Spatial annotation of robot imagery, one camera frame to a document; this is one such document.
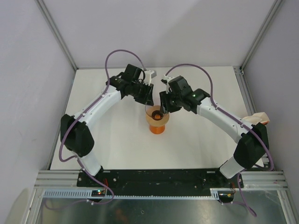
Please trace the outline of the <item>pink cone coffee filter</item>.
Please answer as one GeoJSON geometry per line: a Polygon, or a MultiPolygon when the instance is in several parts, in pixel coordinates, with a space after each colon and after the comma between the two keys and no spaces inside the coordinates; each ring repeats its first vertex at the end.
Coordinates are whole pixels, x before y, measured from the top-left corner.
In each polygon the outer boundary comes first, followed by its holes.
{"type": "Polygon", "coordinates": [[[149,121],[168,121],[170,115],[160,111],[160,105],[145,105],[145,117],[149,121]]]}

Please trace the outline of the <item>orange glass flask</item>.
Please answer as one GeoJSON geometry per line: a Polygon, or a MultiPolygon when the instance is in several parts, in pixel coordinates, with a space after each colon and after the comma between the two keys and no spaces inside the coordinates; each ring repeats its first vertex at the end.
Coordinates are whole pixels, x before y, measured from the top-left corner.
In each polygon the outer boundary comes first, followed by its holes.
{"type": "Polygon", "coordinates": [[[153,112],[149,119],[149,129],[153,134],[162,134],[165,131],[164,115],[160,112],[153,112]]]}

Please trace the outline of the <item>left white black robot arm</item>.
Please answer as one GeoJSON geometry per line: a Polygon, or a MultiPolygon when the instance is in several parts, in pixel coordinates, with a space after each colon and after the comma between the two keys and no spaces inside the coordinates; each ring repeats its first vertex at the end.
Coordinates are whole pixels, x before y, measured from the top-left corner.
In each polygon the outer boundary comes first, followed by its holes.
{"type": "Polygon", "coordinates": [[[103,182],[103,174],[100,173],[102,165],[93,149],[93,126],[113,105],[126,96],[132,96],[135,102],[142,105],[153,106],[154,85],[151,81],[156,75],[154,70],[143,70],[128,64],[119,75],[108,79],[94,101],[76,114],[65,114],[61,118],[60,147],[66,147],[79,160],[88,172],[87,181],[92,186],[97,187],[103,182]]]}

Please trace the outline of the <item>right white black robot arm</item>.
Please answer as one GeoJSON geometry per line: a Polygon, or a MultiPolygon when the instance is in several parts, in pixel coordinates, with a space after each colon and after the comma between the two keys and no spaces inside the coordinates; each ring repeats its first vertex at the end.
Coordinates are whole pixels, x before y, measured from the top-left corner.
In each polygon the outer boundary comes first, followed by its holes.
{"type": "Polygon", "coordinates": [[[254,124],[229,114],[204,90],[192,90],[182,76],[165,76],[161,81],[166,85],[166,90],[159,93],[161,112],[173,113],[180,109],[193,112],[214,123],[237,144],[233,156],[220,166],[220,173],[215,176],[220,187],[227,187],[233,176],[252,168],[269,149],[267,129],[261,122],[254,124]]]}

